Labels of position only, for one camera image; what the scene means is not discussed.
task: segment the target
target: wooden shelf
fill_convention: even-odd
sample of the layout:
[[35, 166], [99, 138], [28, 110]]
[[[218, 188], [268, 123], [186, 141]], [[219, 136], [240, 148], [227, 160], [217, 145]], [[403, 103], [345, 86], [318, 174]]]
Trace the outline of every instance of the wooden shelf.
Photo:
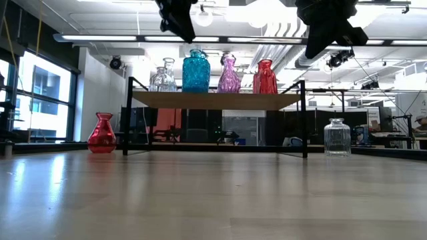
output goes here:
[[134, 91], [133, 98], [158, 109], [271, 110], [300, 100], [296, 94], [168, 93]]

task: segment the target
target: blue vase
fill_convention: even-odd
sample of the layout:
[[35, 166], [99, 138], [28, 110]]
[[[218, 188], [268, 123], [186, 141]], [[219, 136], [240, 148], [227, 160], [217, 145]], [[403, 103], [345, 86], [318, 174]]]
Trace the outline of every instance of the blue vase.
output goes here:
[[190, 51], [191, 57], [184, 59], [182, 67], [182, 91], [186, 93], [207, 93], [211, 65], [207, 61], [207, 55], [199, 49]]

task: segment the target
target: person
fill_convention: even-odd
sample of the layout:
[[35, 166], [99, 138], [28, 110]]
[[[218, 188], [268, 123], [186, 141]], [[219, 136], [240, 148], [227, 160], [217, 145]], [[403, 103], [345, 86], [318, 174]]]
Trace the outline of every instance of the person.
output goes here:
[[[426, 116], [417, 116], [415, 122], [420, 126], [413, 129], [415, 133], [427, 133], [427, 117]], [[420, 141], [420, 149], [427, 149], [427, 141]]]

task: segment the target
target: purple vase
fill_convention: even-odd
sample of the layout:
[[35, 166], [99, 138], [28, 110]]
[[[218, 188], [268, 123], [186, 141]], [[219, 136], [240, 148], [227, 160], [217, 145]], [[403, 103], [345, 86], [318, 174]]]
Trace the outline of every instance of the purple vase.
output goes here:
[[224, 70], [218, 83], [218, 93], [239, 93], [241, 80], [234, 71], [236, 58], [230, 53], [224, 53], [221, 62]]

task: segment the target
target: red glass vase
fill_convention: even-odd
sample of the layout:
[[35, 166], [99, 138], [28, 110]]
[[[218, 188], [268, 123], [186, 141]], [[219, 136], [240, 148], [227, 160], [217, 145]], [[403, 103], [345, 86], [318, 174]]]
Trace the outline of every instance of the red glass vase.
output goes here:
[[272, 63], [273, 61], [268, 59], [258, 63], [258, 73], [254, 75], [254, 93], [278, 94], [276, 74], [271, 69]]
[[98, 123], [93, 130], [87, 147], [92, 153], [111, 153], [115, 149], [115, 135], [109, 120], [113, 117], [111, 113], [96, 113]]

